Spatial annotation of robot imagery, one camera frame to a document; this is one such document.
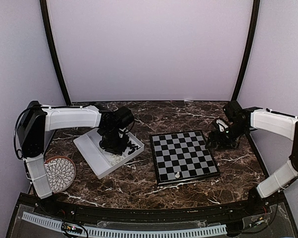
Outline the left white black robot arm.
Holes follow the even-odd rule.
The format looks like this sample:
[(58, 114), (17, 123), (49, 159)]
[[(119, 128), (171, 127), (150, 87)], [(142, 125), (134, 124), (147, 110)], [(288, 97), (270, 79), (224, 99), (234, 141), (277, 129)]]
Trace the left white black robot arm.
[(38, 101), (30, 102), (15, 123), (13, 146), (17, 158), (24, 162), (36, 195), (42, 199), (41, 209), (49, 216), (60, 212), (59, 203), (50, 198), (53, 192), (44, 164), (47, 131), (72, 127), (96, 128), (101, 136), (99, 147), (105, 152), (122, 155), (129, 143), (126, 128), (134, 123), (134, 115), (127, 107), (112, 111), (101, 105), (49, 106)]

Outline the white plastic divided tray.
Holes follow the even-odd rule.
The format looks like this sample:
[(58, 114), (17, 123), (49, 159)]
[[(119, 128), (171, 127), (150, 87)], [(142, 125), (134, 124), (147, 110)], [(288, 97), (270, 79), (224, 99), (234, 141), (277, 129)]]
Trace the white plastic divided tray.
[(140, 148), (131, 155), (128, 155), (129, 149), (126, 148), (125, 152), (122, 154), (124, 159), (114, 166), (111, 166), (108, 161), (108, 157), (111, 153), (104, 151), (99, 146), (101, 136), (96, 132), (96, 129), (76, 138), (74, 144), (97, 178), (102, 179), (144, 151), (145, 145), (140, 140), (130, 132), (127, 135), (129, 136), (129, 141), (137, 144)]

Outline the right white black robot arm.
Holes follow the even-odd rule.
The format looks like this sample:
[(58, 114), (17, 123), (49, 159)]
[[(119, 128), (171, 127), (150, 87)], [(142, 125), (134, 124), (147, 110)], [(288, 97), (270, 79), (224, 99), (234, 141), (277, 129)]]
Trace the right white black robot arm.
[(223, 111), (226, 120), (213, 121), (214, 130), (208, 134), (207, 148), (237, 148), (242, 135), (251, 129), (261, 129), (292, 141), (292, 152), (284, 165), (249, 192), (243, 210), (254, 215), (263, 206), (262, 199), (285, 189), (298, 179), (298, 117), (259, 107), (242, 108), (237, 101), (228, 102)]

